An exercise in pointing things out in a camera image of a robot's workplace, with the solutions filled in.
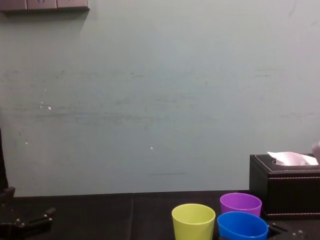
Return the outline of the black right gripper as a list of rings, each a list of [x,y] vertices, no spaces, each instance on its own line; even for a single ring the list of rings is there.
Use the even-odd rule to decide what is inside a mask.
[[[271,240],[319,240],[320,231],[287,230],[275,222],[268,224],[268,236]]]

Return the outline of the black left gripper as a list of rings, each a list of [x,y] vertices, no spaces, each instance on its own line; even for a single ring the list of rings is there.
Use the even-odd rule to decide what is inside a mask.
[[[15,194],[15,188],[9,187],[5,159],[3,154],[2,136],[0,136],[0,207],[10,202]],[[30,220],[0,223],[1,240],[24,240],[29,237],[44,234],[51,230],[56,208],[51,207],[39,216]]]

